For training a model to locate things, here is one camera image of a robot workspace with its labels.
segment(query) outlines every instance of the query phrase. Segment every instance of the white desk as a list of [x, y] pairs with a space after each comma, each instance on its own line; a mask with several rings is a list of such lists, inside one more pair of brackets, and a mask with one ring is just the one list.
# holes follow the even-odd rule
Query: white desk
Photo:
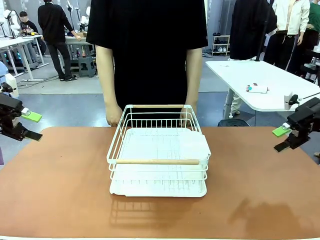
[[[206, 64], [229, 86], [223, 119], [229, 118], [234, 93], [259, 112], [286, 112], [284, 95], [291, 92], [299, 98], [319, 93], [315, 97], [320, 98], [317, 85], [264, 61], [207, 61]], [[247, 92], [246, 86], [253, 83], [268, 86], [270, 91], [267, 94]], [[302, 104], [310, 99], [312, 97], [303, 100]]]
[[81, 41], [78, 41], [74, 36], [65, 36], [65, 43], [67, 45], [91, 45], [91, 43], [86, 42], [86, 37], [82, 37], [81, 39]]
[[25, 67], [26, 67], [26, 69], [27, 69], [27, 71], [29, 73], [30, 79], [31, 80], [34, 79], [33, 76], [32, 76], [32, 73], [31, 73], [30, 66], [28, 64], [28, 60], [27, 60], [27, 56], [25, 54], [25, 50], [23, 48], [23, 45], [25, 45], [26, 43], [31, 42], [33, 40], [34, 40], [34, 38], [22, 38], [22, 37], [18, 37], [18, 38], [15, 38], [15, 39], [9, 39], [9, 38], [0, 39], [0, 50], [7, 50], [8, 51], [8, 56], [9, 56], [9, 59], [10, 59], [11, 64], [12, 64], [12, 67], [13, 67], [13, 70], [14, 70], [14, 73], [15, 73], [15, 77], [20, 76], [21, 74], [18, 74], [16, 66], [15, 66], [15, 63], [14, 63], [14, 59], [11, 56], [10, 49], [12, 49], [12, 48], [19, 49], [19, 53], [21, 54], [21, 57], [22, 57], [22, 59], [24, 61], [24, 64], [25, 64]]

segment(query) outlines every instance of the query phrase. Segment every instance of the hand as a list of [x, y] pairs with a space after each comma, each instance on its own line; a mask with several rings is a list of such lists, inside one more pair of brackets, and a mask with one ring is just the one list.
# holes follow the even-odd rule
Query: hand
[[302, 44], [302, 41], [303, 41], [303, 39], [304, 39], [304, 36], [299, 36], [299, 38], [298, 38], [298, 46], [300, 45], [300, 44]]
[[82, 41], [82, 37], [80, 37], [79, 35], [77, 35], [75, 38], [76, 38], [76, 40], [77, 40], [78, 42], [81, 42], [81, 41]]
[[[197, 104], [189, 104], [191, 105], [194, 114], [197, 115]], [[191, 110], [187, 108], [182, 108], [180, 114], [180, 124], [183, 128], [190, 127], [193, 124], [193, 115], [191, 114]]]
[[117, 127], [121, 116], [122, 116], [122, 109], [116, 105], [108, 105], [106, 107], [106, 121], [111, 127]]

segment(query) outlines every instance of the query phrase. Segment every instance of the black t-shirt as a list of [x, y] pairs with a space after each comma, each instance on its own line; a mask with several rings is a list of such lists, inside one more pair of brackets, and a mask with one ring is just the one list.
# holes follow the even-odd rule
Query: black t-shirt
[[187, 50], [208, 45], [204, 0], [92, 0], [86, 40], [113, 50], [122, 109], [185, 104]]
[[35, 33], [39, 33], [36, 25], [30, 20], [28, 20], [27, 22], [20, 22], [20, 26], [22, 30], [33, 30]]
[[63, 8], [52, 2], [46, 2], [38, 8], [38, 23], [49, 45], [66, 41], [65, 27], [70, 32], [74, 30]]

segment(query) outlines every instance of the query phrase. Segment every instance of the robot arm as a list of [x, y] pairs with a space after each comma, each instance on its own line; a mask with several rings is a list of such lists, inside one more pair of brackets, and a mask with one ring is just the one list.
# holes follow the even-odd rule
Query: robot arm
[[80, 32], [84, 31], [86, 29], [86, 27], [88, 27], [89, 25], [89, 17], [90, 17], [90, 11], [91, 11], [91, 7], [88, 6], [85, 13], [87, 14], [87, 16], [82, 16], [81, 17], [81, 21], [79, 23], [80, 25]]
[[26, 129], [19, 117], [29, 116], [31, 112], [23, 106], [22, 101], [3, 93], [12, 93], [13, 88], [6, 82], [0, 85], [0, 134], [22, 141], [25, 138], [39, 141], [42, 134]]
[[7, 19], [10, 22], [10, 28], [12, 32], [15, 35], [19, 35], [18, 30], [20, 29], [20, 25], [18, 23], [18, 16], [16, 14], [16, 11], [7, 9], [3, 12], [3, 16], [5, 19]]
[[289, 137], [274, 147], [277, 152], [296, 149], [310, 140], [309, 134], [320, 132], [320, 99], [317, 97], [296, 108], [283, 128], [291, 129]]

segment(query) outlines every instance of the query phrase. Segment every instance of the dish rack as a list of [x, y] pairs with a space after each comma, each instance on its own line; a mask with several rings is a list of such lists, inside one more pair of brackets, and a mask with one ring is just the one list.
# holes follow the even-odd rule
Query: dish rack
[[111, 194], [199, 198], [207, 193], [211, 152], [190, 105], [127, 105], [120, 123], [106, 157]]

